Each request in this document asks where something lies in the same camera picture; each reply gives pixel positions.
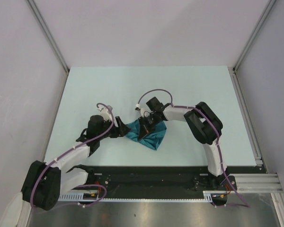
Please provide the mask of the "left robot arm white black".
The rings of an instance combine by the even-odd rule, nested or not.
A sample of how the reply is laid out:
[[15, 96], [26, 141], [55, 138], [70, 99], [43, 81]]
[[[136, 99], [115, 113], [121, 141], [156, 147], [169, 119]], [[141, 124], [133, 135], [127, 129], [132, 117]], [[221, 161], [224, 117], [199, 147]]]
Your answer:
[[95, 171], [81, 161], [90, 157], [106, 138], [124, 137], [130, 132], [120, 117], [106, 120], [101, 115], [90, 117], [87, 128], [76, 139], [76, 145], [52, 162], [35, 161], [30, 165], [21, 193], [32, 207], [51, 210], [60, 195], [72, 189], [97, 187]]

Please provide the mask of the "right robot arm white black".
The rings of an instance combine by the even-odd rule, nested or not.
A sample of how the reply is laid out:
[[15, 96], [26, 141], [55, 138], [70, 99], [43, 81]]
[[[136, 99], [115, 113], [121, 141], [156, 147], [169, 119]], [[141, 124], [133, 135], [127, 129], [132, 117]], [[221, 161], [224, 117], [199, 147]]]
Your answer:
[[177, 106], [171, 103], [163, 104], [156, 97], [149, 100], [146, 105], [150, 113], [145, 115], [146, 110], [136, 105], [141, 117], [138, 140], [154, 132], [156, 125], [162, 121], [186, 122], [194, 138], [203, 144], [208, 163], [209, 185], [219, 190], [226, 184], [223, 174], [226, 173], [227, 165], [223, 163], [220, 147], [220, 137], [222, 136], [223, 124], [211, 108], [200, 102], [196, 106]]

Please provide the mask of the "teal satin napkin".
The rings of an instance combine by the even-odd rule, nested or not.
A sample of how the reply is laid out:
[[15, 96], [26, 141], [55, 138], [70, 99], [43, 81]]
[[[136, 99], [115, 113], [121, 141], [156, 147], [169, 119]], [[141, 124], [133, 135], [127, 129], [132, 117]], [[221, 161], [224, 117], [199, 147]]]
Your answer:
[[167, 127], [164, 122], [160, 122], [155, 126], [154, 132], [151, 134], [145, 136], [143, 139], [138, 140], [139, 130], [140, 130], [140, 124], [138, 120], [135, 120], [134, 122], [131, 122], [126, 125], [131, 130], [129, 133], [126, 134], [126, 137], [134, 142], [138, 142], [147, 148], [150, 148], [152, 150], [157, 150], [162, 143]]

